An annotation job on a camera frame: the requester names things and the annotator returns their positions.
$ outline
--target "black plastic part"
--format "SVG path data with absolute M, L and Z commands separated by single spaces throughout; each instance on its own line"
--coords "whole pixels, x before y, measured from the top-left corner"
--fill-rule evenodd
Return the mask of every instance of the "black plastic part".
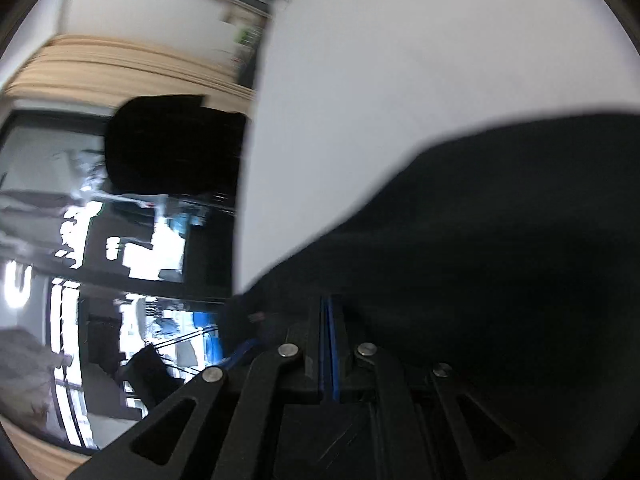
M 179 480 L 203 435 L 226 375 L 193 378 L 147 417 L 81 465 L 69 480 Z
M 364 357 L 357 352 L 356 356 L 373 367 L 376 375 L 378 410 L 391 478 L 433 478 L 402 365 L 383 348 L 372 356 Z
M 282 357 L 274 349 L 263 352 L 254 360 L 220 450 L 213 480 L 251 480 L 255 477 L 278 376 L 301 357 L 300 352 L 293 357 Z
M 336 303 L 290 327 L 294 356 L 197 376 L 70 480 L 568 480 L 453 371 L 429 380 L 383 348 L 350 349 L 363 332 Z
M 0 424 L 0 478 L 12 480 L 36 480 L 36 477 L 22 461 L 14 445 Z
M 453 370 L 431 373 L 468 480 L 568 480 L 521 428 L 506 420 Z

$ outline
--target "black cloth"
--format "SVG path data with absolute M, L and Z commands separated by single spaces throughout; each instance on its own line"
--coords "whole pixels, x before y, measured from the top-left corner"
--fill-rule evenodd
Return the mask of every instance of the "black cloth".
M 639 198 L 640 116 L 430 148 L 233 298 L 218 319 L 225 354 L 281 341 L 320 295 L 341 294 L 369 340 L 450 363 L 578 478 L 602 478 L 640 421 Z
M 133 354 L 127 364 L 118 370 L 118 379 L 131 385 L 148 410 L 155 408 L 184 382 L 169 375 L 153 345 L 146 345 Z
M 235 196 L 246 117 L 203 96 L 136 97 L 111 118 L 104 158 L 120 193 Z

